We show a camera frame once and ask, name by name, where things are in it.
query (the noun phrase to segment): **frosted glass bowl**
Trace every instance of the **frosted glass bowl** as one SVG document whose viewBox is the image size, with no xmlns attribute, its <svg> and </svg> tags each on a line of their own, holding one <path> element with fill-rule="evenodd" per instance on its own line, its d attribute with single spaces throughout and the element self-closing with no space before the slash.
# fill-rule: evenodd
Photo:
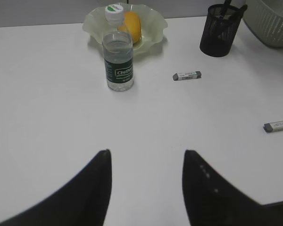
<svg viewBox="0 0 283 226">
<path fill-rule="evenodd" d="M 141 20 L 141 40 L 133 45 L 134 54 L 146 52 L 153 44 L 162 41 L 164 29 L 168 27 L 163 16 L 146 5 L 117 3 L 124 7 L 125 12 L 137 13 Z M 105 18 L 105 7 L 98 7 L 86 15 L 83 30 L 88 32 L 101 44 L 103 34 L 109 31 Z"/>
</svg>

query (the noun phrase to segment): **green bottle label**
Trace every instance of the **green bottle label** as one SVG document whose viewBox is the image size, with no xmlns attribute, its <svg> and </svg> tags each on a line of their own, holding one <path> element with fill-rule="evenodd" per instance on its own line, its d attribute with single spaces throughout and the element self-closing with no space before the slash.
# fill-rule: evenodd
<svg viewBox="0 0 283 226">
<path fill-rule="evenodd" d="M 133 58 L 122 64 L 114 64 L 105 60 L 106 78 L 113 83 L 125 83 L 133 77 Z"/>
</svg>

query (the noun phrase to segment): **white wall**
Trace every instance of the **white wall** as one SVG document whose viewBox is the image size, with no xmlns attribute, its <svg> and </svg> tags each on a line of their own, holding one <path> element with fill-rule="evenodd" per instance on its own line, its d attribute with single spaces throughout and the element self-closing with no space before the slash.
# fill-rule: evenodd
<svg viewBox="0 0 283 226">
<path fill-rule="evenodd" d="M 0 27 L 82 23 L 92 9 L 126 0 L 0 0 Z M 146 4 L 165 18 L 205 16 L 207 8 L 223 0 L 129 0 Z M 233 0 L 242 6 L 245 0 Z"/>
<path fill-rule="evenodd" d="M 130 4 L 145 4 L 160 12 L 164 18 L 206 16 L 208 7 L 224 0 L 129 0 Z M 232 0 L 231 5 L 241 7 L 245 0 Z"/>
<path fill-rule="evenodd" d="M 0 27 L 82 23 L 92 9 L 115 2 L 116 0 L 0 0 Z"/>
</svg>

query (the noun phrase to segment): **orange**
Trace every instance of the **orange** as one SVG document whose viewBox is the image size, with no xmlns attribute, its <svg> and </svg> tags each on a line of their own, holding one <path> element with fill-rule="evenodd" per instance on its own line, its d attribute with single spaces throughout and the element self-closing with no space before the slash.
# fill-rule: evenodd
<svg viewBox="0 0 283 226">
<path fill-rule="evenodd" d="M 141 21 L 138 15 L 134 12 L 125 12 L 124 23 L 128 27 L 129 32 L 132 36 L 133 44 L 138 42 L 141 39 L 142 35 Z"/>
</svg>

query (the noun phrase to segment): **black object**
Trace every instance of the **black object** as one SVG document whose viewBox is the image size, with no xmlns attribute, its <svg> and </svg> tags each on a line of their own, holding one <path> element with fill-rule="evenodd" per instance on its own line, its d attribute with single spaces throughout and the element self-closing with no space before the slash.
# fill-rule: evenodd
<svg viewBox="0 0 283 226">
<path fill-rule="evenodd" d="M 200 42 L 201 51 L 212 57 L 226 56 L 246 9 L 247 5 L 240 9 L 224 4 L 210 6 Z"/>
<path fill-rule="evenodd" d="M 196 151 L 184 155 L 183 197 L 192 226 L 283 226 L 283 216 L 244 195 Z"/>
<path fill-rule="evenodd" d="M 225 16 L 227 8 L 230 6 L 231 2 L 232 0 L 225 0 L 225 2 L 223 3 L 223 8 L 220 13 L 220 18 L 223 18 Z"/>
<path fill-rule="evenodd" d="M 0 226 L 102 226 L 111 178 L 110 151 L 100 151 L 61 189 Z"/>
</svg>

